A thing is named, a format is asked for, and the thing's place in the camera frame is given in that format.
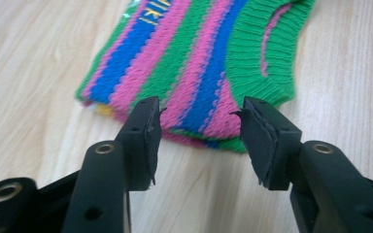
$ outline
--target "wooden surface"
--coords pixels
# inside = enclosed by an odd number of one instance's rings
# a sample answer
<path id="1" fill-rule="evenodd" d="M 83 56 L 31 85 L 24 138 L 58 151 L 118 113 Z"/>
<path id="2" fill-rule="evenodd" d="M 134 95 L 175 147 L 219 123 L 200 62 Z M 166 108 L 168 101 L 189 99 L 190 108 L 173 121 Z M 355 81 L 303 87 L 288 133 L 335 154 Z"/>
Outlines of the wooden surface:
<path id="1" fill-rule="evenodd" d="M 121 124 L 73 98 L 127 1 L 0 0 L 0 181 L 41 187 L 81 167 Z M 298 43 L 297 97 L 281 111 L 373 179 L 373 1 L 317 0 Z M 246 155 L 162 141 L 157 185 L 131 194 L 133 232 L 296 232 L 287 192 Z"/>

